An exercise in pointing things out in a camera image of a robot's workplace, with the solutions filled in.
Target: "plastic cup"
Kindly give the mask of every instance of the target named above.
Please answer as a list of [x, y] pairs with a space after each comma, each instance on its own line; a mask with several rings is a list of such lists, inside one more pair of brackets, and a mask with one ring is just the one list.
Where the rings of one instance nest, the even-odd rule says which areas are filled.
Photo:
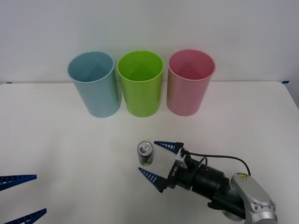
[[214, 60], [205, 52], [185, 49], [169, 59], [168, 108], [180, 116], [195, 114], [215, 71]]
[[67, 68], [89, 113], [105, 118], [121, 106], [114, 61], [103, 52], [87, 52], [74, 58]]
[[137, 117], [153, 115], [160, 106], [163, 60], [155, 53], [134, 51], [117, 63], [128, 111]]

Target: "can lid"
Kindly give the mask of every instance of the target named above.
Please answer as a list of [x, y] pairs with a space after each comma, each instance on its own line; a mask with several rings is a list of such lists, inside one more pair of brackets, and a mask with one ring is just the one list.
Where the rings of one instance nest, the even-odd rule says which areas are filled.
[[148, 141], [142, 141], [137, 146], [137, 152], [142, 156], [150, 155], [153, 153], [153, 146]]

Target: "table surface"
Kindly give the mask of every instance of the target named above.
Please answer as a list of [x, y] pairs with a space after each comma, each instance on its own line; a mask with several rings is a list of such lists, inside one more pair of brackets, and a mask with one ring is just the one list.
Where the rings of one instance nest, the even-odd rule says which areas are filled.
[[[47, 208], [41, 224], [232, 224], [208, 200], [180, 187], [159, 193], [138, 171], [142, 140], [181, 141], [192, 152], [244, 159], [277, 206], [299, 220], [299, 111], [278, 82], [212, 82], [200, 110], [131, 115], [122, 99], [109, 118], [91, 116], [73, 84], [0, 85], [0, 175], [37, 174], [1, 192], [0, 223]], [[167, 177], [175, 155], [154, 146], [148, 171]], [[209, 159], [226, 177], [238, 161]]]

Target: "pink cup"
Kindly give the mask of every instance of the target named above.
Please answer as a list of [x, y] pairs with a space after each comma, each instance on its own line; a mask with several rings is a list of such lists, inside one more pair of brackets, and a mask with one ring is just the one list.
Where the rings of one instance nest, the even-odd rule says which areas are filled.
[[205, 52], [185, 49], [169, 59], [167, 106], [175, 114], [195, 114], [215, 71], [214, 60]]

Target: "white wall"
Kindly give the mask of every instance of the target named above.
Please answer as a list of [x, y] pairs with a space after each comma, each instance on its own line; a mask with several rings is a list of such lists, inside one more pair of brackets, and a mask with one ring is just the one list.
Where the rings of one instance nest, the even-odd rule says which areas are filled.
[[298, 11], [298, 0], [1, 0], [0, 83], [69, 82], [68, 62], [91, 50], [150, 49], [167, 64], [197, 48], [215, 59], [213, 80], [290, 80], [299, 102]]

